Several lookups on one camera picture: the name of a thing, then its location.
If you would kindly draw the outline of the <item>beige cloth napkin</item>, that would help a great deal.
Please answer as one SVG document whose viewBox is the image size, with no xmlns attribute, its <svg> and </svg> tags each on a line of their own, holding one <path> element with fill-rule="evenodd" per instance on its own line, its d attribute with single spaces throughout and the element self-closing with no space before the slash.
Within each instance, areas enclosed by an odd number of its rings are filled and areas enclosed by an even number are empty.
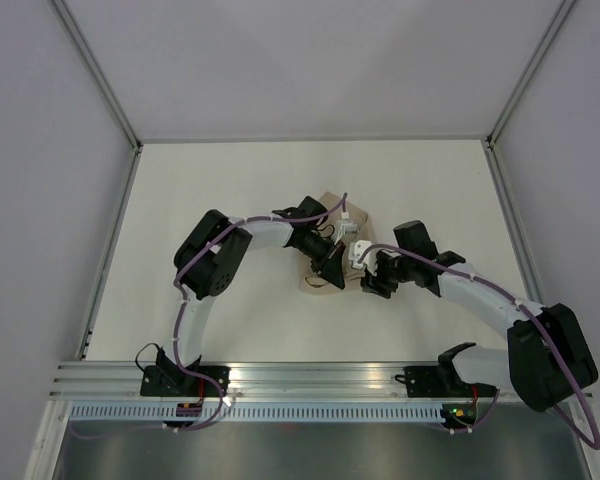
<svg viewBox="0 0 600 480">
<path fill-rule="evenodd" d="M 336 240 L 339 238 L 345 245 L 345 252 L 342 260 L 345 288 L 340 290 L 319 277 L 311 270 L 310 260 L 306 256 L 298 254 L 298 268 L 300 273 L 299 289 L 304 294 L 331 296 L 361 289 L 360 281 L 364 277 L 364 273 L 362 270 L 356 270 L 350 266 L 348 259 L 349 248 L 353 243 L 359 240 L 375 242 L 376 234 L 371 216 L 365 210 L 359 208 L 349 200 L 346 201 L 345 207 L 346 213 L 348 214 L 348 220 L 356 225 L 357 230 L 355 232 L 348 230 L 339 237 L 340 226 L 338 225 L 338 222 L 342 220 L 342 211 L 340 209 L 330 214 L 326 219 L 322 219 L 318 222 L 318 232 L 323 238 L 328 240 Z"/>
</svg>

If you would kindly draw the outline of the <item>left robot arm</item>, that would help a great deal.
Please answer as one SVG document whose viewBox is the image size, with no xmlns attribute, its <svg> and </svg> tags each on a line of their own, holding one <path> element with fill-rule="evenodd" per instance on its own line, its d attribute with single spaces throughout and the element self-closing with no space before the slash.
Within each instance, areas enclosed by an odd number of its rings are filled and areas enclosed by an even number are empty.
<svg viewBox="0 0 600 480">
<path fill-rule="evenodd" d="M 170 344 L 157 354 L 157 377 L 175 395 L 186 396 L 198 384 L 200 343 L 216 297 L 233 281 L 245 255 L 263 248 L 293 248 L 310 261 L 318 278 L 345 288 L 341 240 L 322 236 L 320 225 L 339 211 L 348 215 L 346 196 L 326 208 L 307 196 L 297 207 L 268 215 L 230 218 L 218 210 L 206 212 L 174 256 L 173 281 L 182 296 Z"/>
</svg>

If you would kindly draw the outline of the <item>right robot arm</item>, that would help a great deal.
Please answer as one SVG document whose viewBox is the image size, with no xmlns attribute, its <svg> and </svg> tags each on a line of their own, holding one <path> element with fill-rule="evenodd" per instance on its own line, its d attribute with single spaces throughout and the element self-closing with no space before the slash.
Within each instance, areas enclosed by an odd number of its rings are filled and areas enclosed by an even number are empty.
<svg viewBox="0 0 600 480">
<path fill-rule="evenodd" d="M 413 283 L 462 307 L 499 334 L 503 349 L 473 341 L 439 354 L 436 381 L 449 395 L 471 386 L 515 392 L 532 410 L 544 412 L 596 383 L 599 372 L 575 313 L 517 296 L 476 271 L 454 251 L 441 252 L 419 221 L 394 229 L 396 245 L 354 243 L 351 266 L 364 276 L 364 292 L 388 299 Z"/>
</svg>

